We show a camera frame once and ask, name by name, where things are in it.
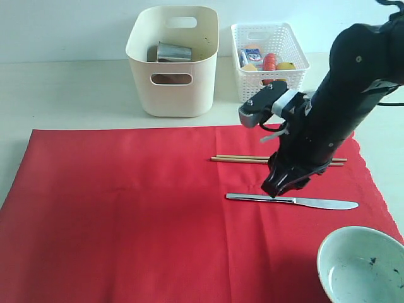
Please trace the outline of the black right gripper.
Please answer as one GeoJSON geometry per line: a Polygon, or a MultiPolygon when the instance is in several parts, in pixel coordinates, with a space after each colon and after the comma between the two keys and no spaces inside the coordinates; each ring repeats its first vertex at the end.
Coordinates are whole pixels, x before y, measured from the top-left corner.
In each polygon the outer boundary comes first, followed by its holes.
{"type": "Polygon", "coordinates": [[[308,114],[299,114],[290,134],[281,136],[261,189],[272,198],[304,188],[322,174],[340,145],[369,114],[368,94],[315,94],[308,114]]]}

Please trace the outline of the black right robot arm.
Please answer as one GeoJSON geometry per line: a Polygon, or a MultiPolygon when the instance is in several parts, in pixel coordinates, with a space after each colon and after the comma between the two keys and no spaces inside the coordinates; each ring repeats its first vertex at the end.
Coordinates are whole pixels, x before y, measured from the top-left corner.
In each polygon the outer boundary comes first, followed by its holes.
{"type": "Polygon", "coordinates": [[[330,70],[310,101],[290,110],[296,93],[285,92],[272,106],[288,123],[268,162],[261,188],[272,197],[303,188],[322,174],[336,150],[380,100],[403,85],[403,18],[382,26],[354,24],[330,50],[330,70]]]}

